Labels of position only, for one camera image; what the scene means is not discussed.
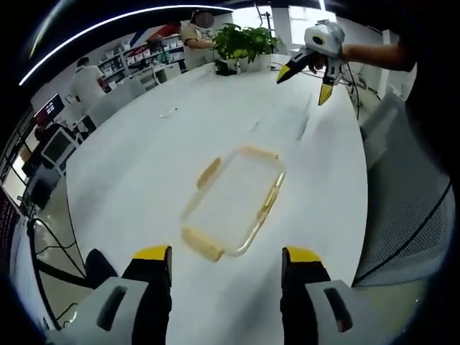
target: desk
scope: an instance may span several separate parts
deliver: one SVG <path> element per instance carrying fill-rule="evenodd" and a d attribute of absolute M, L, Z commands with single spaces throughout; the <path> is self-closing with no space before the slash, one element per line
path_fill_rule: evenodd
<path fill-rule="evenodd" d="M 320 107 L 321 79 L 212 69 L 140 96 L 69 159 L 75 235 L 83 257 L 98 248 L 119 273 L 141 248 L 172 245 L 168 344 L 282 344 L 284 246 L 314 250 L 332 279 L 355 276 L 367 217 L 359 126 L 342 85 Z M 203 169 L 245 144 L 278 152 L 285 182 L 248 252 L 207 262 L 180 240 L 179 213 Z"/>

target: gray mesh chair back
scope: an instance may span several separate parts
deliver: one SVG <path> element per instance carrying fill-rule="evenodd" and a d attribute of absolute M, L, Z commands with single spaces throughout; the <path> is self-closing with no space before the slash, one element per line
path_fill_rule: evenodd
<path fill-rule="evenodd" d="M 449 184 L 410 121 L 404 102 L 387 94 L 362 127 L 369 203 L 356 278 L 394 254 L 423 223 Z M 438 210 L 404 250 L 356 286 L 389 285 L 427 277 L 440 267 L 454 230 L 449 190 Z"/>

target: floor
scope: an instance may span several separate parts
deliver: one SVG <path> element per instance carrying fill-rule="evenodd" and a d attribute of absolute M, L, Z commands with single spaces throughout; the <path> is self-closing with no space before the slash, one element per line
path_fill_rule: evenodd
<path fill-rule="evenodd" d="M 375 107 L 378 106 L 379 100 L 368 90 L 360 89 L 359 97 L 360 103 L 362 103 L 359 123 L 363 124 L 368 120 Z M 63 246 L 69 246 L 74 242 L 72 224 L 68 212 L 65 178 L 57 184 L 46 208 L 37 216 L 52 229 Z M 46 246 L 56 245 L 57 242 L 50 236 L 44 226 L 37 225 L 35 244 L 36 252 L 39 252 Z M 68 254 L 80 270 L 83 270 L 83 265 L 75 245 L 68 249 Z M 46 249 L 38 257 L 70 274 L 81 276 L 78 270 L 72 265 L 72 262 L 60 249 Z M 41 278 L 53 313 L 56 317 L 62 314 L 59 324 L 64 326 L 67 321 L 72 320 L 75 316 L 75 306 L 72 303 L 78 303 L 91 291 L 84 287 L 77 287 L 59 281 L 44 273 L 41 273 Z M 426 291 L 426 284 L 426 280 L 419 280 L 400 285 L 357 288 L 355 290 L 374 307 L 375 313 L 380 317 L 381 327 L 383 327 L 389 337 L 393 337 L 405 330 L 406 325 L 417 311 L 417 307 L 420 305 Z"/>

